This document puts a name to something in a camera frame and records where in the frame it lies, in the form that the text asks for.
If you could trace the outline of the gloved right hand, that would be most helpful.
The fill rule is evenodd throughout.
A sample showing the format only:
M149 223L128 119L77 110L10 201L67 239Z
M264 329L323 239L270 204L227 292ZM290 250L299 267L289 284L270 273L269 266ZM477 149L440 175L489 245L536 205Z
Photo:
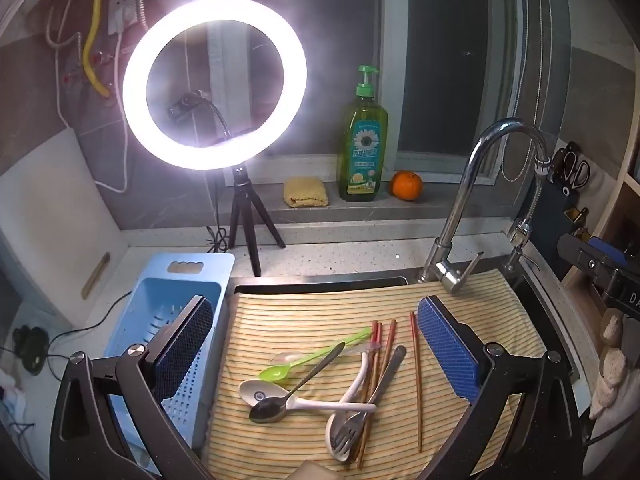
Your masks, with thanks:
M596 420L618 397L631 371L639 366L639 322L617 309L608 309L600 327L603 344L589 418Z

